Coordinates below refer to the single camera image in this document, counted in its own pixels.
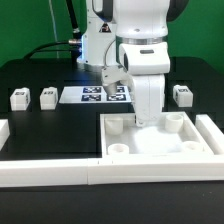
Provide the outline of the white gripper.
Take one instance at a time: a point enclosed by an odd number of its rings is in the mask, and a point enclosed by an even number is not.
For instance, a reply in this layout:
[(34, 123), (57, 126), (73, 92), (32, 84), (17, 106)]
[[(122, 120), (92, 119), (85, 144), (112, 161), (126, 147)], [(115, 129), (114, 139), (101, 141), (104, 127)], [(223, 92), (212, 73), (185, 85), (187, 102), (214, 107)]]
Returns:
[(157, 120), (164, 103), (165, 77), (170, 71), (170, 59), (166, 43), (152, 45), (121, 44), (119, 66), (102, 69), (102, 86), (108, 96), (117, 92), (117, 83), (127, 79), (130, 82), (132, 104), (136, 124), (144, 126)]

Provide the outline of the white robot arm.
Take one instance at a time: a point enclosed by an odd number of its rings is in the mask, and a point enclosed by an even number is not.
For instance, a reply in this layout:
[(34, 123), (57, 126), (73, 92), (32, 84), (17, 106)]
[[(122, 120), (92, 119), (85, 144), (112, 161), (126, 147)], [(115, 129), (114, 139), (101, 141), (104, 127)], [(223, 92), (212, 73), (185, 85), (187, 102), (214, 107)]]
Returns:
[(101, 74), (107, 94), (118, 83), (129, 87), (136, 124), (157, 119), (164, 105), (170, 71), (167, 24), (189, 0), (85, 0), (87, 29), (80, 68)]

